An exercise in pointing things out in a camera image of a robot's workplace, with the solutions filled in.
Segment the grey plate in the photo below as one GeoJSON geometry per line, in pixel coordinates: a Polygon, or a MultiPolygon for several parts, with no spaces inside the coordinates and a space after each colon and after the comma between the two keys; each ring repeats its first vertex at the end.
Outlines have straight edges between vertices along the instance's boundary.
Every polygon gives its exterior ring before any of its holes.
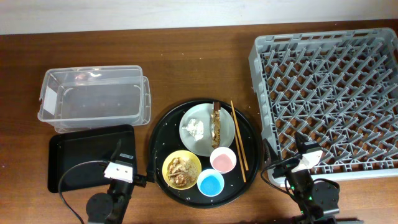
{"type": "MultiPolygon", "coordinates": [[[[192,106],[182,117],[179,124],[179,135],[183,142],[183,145],[192,153],[199,156],[209,157],[214,150],[211,146],[211,113],[213,110],[212,103],[201,103],[196,106],[192,106]],[[198,119],[204,124],[204,137],[195,141],[194,138],[189,134],[188,131],[182,129],[192,119],[198,119]]],[[[230,147],[234,140],[235,124],[231,115],[224,109],[221,108],[221,140],[220,147],[230,147]]]]}

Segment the blue cup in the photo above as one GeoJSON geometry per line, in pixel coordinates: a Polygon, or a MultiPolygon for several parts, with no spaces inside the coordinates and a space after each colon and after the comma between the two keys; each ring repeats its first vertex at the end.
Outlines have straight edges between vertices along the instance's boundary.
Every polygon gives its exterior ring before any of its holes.
{"type": "Polygon", "coordinates": [[[224,178],[217,170],[206,169],[198,176],[197,186],[204,196],[215,197],[223,191],[224,178]]]}

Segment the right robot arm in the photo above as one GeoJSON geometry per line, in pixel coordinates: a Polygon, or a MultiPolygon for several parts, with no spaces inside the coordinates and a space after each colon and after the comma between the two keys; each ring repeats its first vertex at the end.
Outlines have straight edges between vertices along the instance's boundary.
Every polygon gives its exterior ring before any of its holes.
{"type": "Polygon", "coordinates": [[[261,179],[270,187],[288,195],[299,207],[301,214],[290,223],[363,223],[362,220],[338,220],[340,185],[332,180],[313,179],[310,169],[320,162],[322,147],[316,141],[295,133],[297,153],[288,159],[276,159],[267,139],[263,140],[267,153],[261,179]]]}

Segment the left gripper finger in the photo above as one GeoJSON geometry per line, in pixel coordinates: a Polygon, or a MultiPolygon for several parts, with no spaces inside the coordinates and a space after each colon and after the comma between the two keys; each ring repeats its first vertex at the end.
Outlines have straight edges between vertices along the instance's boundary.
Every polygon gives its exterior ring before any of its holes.
{"type": "Polygon", "coordinates": [[[156,150],[152,149],[149,154],[149,161],[146,169],[146,177],[148,182],[156,183],[156,150]]]}
{"type": "Polygon", "coordinates": [[[119,140],[117,142],[116,149],[114,150],[114,152],[113,152],[113,154],[111,156],[111,162],[114,162],[114,161],[116,161],[118,159],[118,157],[119,157],[119,155],[121,153],[121,142],[122,142],[122,140],[119,140]]]}

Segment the wooden chopstick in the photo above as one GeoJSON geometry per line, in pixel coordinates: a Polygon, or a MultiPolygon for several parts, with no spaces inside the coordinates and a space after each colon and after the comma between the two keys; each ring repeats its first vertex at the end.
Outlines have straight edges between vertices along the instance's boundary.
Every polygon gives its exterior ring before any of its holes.
{"type": "Polygon", "coordinates": [[[240,132],[239,124],[238,124],[238,119],[237,119],[237,116],[236,116],[236,110],[234,108],[234,104],[233,104],[232,100],[230,101],[230,103],[231,103],[231,108],[232,108],[232,113],[233,113],[233,119],[234,119],[234,122],[235,122],[236,132],[237,132],[237,136],[238,136],[239,148],[241,150],[241,155],[242,155],[242,159],[243,159],[243,162],[244,162],[244,168],[245,168],[246,171],[248,171],[249,167],[248,167],[248,162],[247,162],[247,159],[246,159],[246,153],[244,151],[243,140],[242,140],[242,137],[241,137],[241,132],[240,132]]]}
{"type": "Polygon", "coordinates": [[[243,177],[243,182],[246,183],[246,174],[245,174],[245,171],[244,171],[244,166],[243,166],[241,151],[240,151],[240,147],[239,147],[238,136],[237,136],[236,132],[235,132],[235,135],[234,135],[234,139],[235,139],[235,143],[236,143],[236,147],[237,147],[239,165],[240,165],[240,168],[241,168],[241,173],[242,173],[242,177],[243,177]]]}

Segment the gold snack wrapper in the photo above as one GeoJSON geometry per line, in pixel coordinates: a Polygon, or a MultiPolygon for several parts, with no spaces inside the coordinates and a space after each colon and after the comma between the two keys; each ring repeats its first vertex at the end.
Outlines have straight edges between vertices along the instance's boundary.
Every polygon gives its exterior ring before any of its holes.
{"type": "Polygon", "coordinates": [[[211,113],[211,136],[212,143],[211,146],[216,149],[220,145],[221,140],[221,105],[220,102],[213,103],[213,110],[211,113]]]}

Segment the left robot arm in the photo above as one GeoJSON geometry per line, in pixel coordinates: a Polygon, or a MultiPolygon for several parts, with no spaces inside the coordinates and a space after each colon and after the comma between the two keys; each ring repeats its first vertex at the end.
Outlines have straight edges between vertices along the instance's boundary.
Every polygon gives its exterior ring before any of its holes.
{"type": "Polygon", "coordinates": [[[94,194],[87,202],[88,223],[122,223],[134,187],[144,188],[148,182],[155,182],[154,172],[137,173],[135,152],[132,147],[122,149],[122,141],[117,142],[103,171],[104,177],[111,181],[109,189],[105,193],[94,194]]]}

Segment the pink cup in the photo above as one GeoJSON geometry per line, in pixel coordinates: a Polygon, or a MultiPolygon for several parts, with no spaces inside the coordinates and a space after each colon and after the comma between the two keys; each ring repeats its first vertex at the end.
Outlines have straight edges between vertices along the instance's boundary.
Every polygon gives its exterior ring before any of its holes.
{"type": "Polygon", "coordinates": [[[236,154],[227,147],[216,148],[210,156],[210,164],[221,174],[232,171],[236,166],[236,154]]]}

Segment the white tissue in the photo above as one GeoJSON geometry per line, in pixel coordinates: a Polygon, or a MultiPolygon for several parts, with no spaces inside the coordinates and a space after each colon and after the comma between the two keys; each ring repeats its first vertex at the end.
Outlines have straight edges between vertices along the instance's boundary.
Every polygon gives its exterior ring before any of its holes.
{"type": "Polygon", "coordinates": [[[192,118],[182,129],[188,131],[195,141],[199,141],[204,137],[204,124],[198,119],[192,118]]]}

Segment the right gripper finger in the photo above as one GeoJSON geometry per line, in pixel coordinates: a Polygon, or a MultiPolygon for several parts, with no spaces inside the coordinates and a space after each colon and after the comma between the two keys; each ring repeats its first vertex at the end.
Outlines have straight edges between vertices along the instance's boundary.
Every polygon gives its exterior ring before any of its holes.
{"type": "Polygon", "coordinates": [[[306,142],[308,142],[308,138],[307,137],[305,137],[300,132],[295,132],[295,143],[296,143],[296,146],[304,146],[306,142]]]}
{"type": "Polygon", "coordinates": [[[267,139],[263,139],[263,145],[264,145],[264,163],[265,163],[265,165],[269,165],[272,162],[278,161],[279,157],[267,139]]]}

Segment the yellow bowl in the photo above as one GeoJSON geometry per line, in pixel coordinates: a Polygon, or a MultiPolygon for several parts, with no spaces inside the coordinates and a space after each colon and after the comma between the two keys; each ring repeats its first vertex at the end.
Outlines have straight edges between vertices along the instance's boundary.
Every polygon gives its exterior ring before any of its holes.
{"type": "Polygon", "coordinates": [[[193,163],[196,165],[197,167],[197,172],[198,172],[198,176],[199,174],[202,172],[202,166],[201,166],[201,162],[199,160],[199,158],[192,152],[190,151],[186,151],[186,150],[179,150],[179,151],[175,151],[173,153],[171,153],[170,155],[167,156],[167,158],[165,159],[163,165],[162,165],[162,177],[165,180],[166,184],[176,190],[187,190],[191,187],[193,187],[196,183],[197,180],[195,181],[194,184],[190,184],[184,188],[176,188],[172,185],[172,183],[168,180],[167,178],[167,167],[170,164],[170,162],[172,161],[173,158],[175,157],[181,157],[183,159],[190,159],[193,161],[193,163]]]}

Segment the food scraps with rice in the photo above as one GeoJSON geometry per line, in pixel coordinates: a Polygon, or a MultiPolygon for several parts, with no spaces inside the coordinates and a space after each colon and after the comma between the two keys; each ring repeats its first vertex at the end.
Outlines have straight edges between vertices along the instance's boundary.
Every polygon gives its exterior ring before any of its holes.
{"type": "Polygon", "coordinates": [[[175,157],[167,167],[167,178],[176,188],[194,184],[197,177],[197,167],[190,159],[175,157]]]}

